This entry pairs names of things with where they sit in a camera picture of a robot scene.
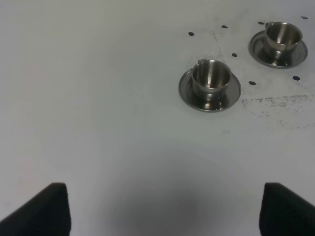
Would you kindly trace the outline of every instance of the metal cup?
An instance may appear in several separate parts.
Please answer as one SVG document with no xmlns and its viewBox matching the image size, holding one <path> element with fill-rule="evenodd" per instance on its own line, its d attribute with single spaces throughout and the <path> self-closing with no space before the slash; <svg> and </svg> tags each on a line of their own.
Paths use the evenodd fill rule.
<svg viewBox="0 0 315 236">
<path fill-rule="evenodd" d="M 285 59 L 302 41 L 302 32 L 285 22 L 266 23 L 264 52 L 273 59 Z"/>
<path fill-rule="evenodd" d="M 218 60 L 199 60 L 191 70 L 192 90 L 206 101 L 222 96 L 232 78 L 230 68 Z"/>
</svg>

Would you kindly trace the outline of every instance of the black object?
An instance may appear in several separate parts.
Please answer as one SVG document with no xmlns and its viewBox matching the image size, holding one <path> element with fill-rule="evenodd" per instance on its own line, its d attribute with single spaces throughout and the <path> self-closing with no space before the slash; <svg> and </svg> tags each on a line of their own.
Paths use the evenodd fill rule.
<svg viewBox="0 0 315 236">
<path fill-rule="evenodd" d="M 0 222 L 0 236 L 69 236 L 67 187 L 52 183 Z"/>
<path fill-rule="evenodd" d="M 266 183 L 259 229 L 262 236 L 314 236 L 315 207 L 280 183 Z"/>
</svg>

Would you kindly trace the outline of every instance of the white surface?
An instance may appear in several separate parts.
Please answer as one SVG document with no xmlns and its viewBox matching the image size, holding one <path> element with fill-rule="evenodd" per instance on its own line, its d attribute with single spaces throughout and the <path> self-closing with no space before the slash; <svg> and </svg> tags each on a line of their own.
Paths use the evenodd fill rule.
<svg viewBox="0 0 315 236">
<path fill-rule="evenodd" d="M 312 0 L 2 0 L 0 218 L 57 181 L 73 236 L 110 235 L 107 206 L 124 216 L 137 198 L 143 214 L 163 215 L 164 235 L 190 235 L 193 212 L 172 204 L 183 191 L 209 209 L 194 235 L 259 234 L 268 181 L 314 204 L 314 12 Z M 254 61 L 258 21 L 298 26 L 307 60 L 288 70 Z M 242 84 L 227 111 L 195 111 L 178 95 L 202 58 Z"/>
</svg>

